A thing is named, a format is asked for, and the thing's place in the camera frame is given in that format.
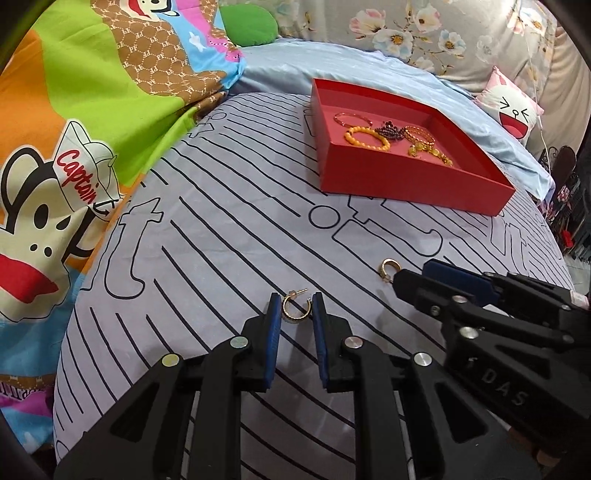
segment bed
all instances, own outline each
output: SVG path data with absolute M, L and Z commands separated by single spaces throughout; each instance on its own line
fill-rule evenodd
M 581 146 L 591 114 L 591 71 L 537 0 L 220 0 L 273 13 L 286 37 L 382 52 L 481 93 L 496 65 L 544 109 L 527 148 Z M 393 44 L 398 35 L 404 40 Z M 446 47 L 452 39 L 453 48 Z
M 355 334 L 442 360 L 438 322 L 378 276 L 386 257 L 414 271 L 438 258 L 571 287 L 522 187 L 495 218 L 326 195 L 309 97 L 230 98 L 146 175 L 88 272 L 57 373 L 58 459 L 161 356 L 206 353 L 273 291 L 322 291 Z M 246 395 L 242 412 L 243 478 L 353 478 L 352 397 L 322 390 L 311 322 L 282 324 L 277 380 Z

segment dark beaded bracelet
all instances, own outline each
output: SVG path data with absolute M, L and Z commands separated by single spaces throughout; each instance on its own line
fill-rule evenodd
M 402 128 L 397 128 L 391 121 L 384 122 L 384 126 L 376 128 L 375 131 L 391 141 L 400 141 L 404 138 Z

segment light blue bed sheet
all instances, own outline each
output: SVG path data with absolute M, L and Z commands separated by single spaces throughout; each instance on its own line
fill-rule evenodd
M 493 159 L 515 183 L 538 199 L 554 191 L 554 181 L 514 137 L 473 102 L 470 93 L 381 52 L 341 45 L 278 40 L 242 49 L 244 74 L 230 94 L 249 92 L 310 95 L 312 79 L 356 83 L 417 100 L 443 112 Z

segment jewelry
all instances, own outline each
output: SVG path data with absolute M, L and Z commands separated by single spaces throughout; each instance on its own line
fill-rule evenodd
M 396 273 L 400 272 L 402 270 L 402 267 L 396 260 L 392 260 L 391 258 L 387 258 L 379 266 L 378 274 L 380 277 L 382 277 L 382 280 L 384 280 L 387 283 L 392 283 L 392 277 L 386 273 L 386 265 L 391 265 L 392 267 L 394 267 Z
M 346 124 L 345 122 L 342 122 L 341 120 L 339 120 L 339 117 L 341 117 L 341 116 L 354 116 L 356 118 L 360 118 L 361 120 L 367 122 L 370 127 L 373 125 L 372 121 L 369 118 L 366 118 L 363 115 L 359 115 L 358 113 L 347 113 L 347 112 L 337 113 L 334 116 L 335 122 L 337 122 L 339 125 L 343 125 L 343 127 L 353 128 L 355 125 L 349 125 L 349 124 Z
M 304 288 L 304 290 L 300 290 L 300 291 L 290 290 L 287 293 L 287 295 L 285 297 L 283 297 L 283 301 L 281 302 L 281 311 L 283 312 L 283 316 L 285 317 L 285 319 L 288 322 L 300 323 L 302 320 L 305 320 L 306 318 L 308 318 L 308 315 L 310 315 L 310 312 L 312 311 L 312 299 L 306 300 L 308 302 L 308 309 L 301 317 L 294 317 L 291 313 L 289 313 L 287 311 L 288 300 L 294 300 L 299 294 L 304 293 L 305 291 L 308 291 L 308 289 Z
M 423 140 L 415 137 L 413 133 L 415 135 L 421 136 Z M 441 160 L 448 167 L 453 166 L 452 159 L 445 155 L 442 151 L 435 148 L 435 139 L 425 129 L 420 127 L 404 127 L 402 129 L 402 134 L 404 135 L 404 138 L 412 143 L 411 147 L 408 149 L 408 154 L 411 157 L 418 156 L 417 152 L 428 152 L 434 157 L 439 158 L 439 160 Z
M 384 122 L 384 126 L 376 128 L 375 131 L 388 140 L 398 142 L 404 138 L 402 128 L 395 127 L 391 121 Z
M 359 140 L 353 138 L 353 134 L 356 134 L 358 132 L 364 133 L 364 134 L 369 134 L 372 137 L 377 138 L 378 140 L 380 140 L 380 142 L 382 142 L 382 146 L 381 147 L 374 147 L 373 145 L 365 144 L 365 143 L 360 142 Z M 370 150 L 381 150 L 381 151 L 390 150 L 390 142 L 388 140 L 386 140 L 385 137 L 383 137 L 382 135 L 377 133 L 375 130 L 372 130 L 371 128 L 368 128 L 368 127 L 351 127 L 351 128 L 349 128 L 345 132 L 345 140 L 347 142 L 349 142 L 351 145 L 355 145 L 356 147 L 363 147 L 363 148 L 368 148 Z
M 429 147 L 435 146 L 435 139 L 424 128 L 404 127 L 402 129 L 402 134 L 404 135 L 404 138 L 406 138 L 412 144 L 424 144 L 424 145 L 428 145 Z
M 440 151 L 440 150 L 438 150 L 436 148 L 430 148 L 429 149 L 429 153 L 431 155 L 433 155 L 434 157 L 439 158 L 448 167 L 453 167 L 452 159 L 449 158 L 447 155 L 445 155 L 445 153 L 443 153 L 442 151 Z

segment blue gripper pad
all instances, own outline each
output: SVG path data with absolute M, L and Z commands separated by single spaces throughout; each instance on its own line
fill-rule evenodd
M 423 276 L 474 295 L 474 304 L 479 307 L 496 305 L 499 300 L 490 280 L 453 265 L 430 260 L 423 266 Z
M 265 386 L 271 388 L 275 377 L 275 366 L 277 365 L 277 350 L 279 348 L 279 333 L 281 332 L 281 297 L 274 293 L 271 295 L 267 309 L 267 345 L 265 348 Z
M 318 358 L 318 372 L 322 386 L 327 388 L 329 379 L 328 351 L 326 349 L 326 338 L 324 335 L 324 325 L 322 316 L 326 317 L 324 304 L 320 305 L 320 300 L 314 295 L 312 297 L 312 325 L 314 327 L 314 341 L 316 343 L 316 357 Z

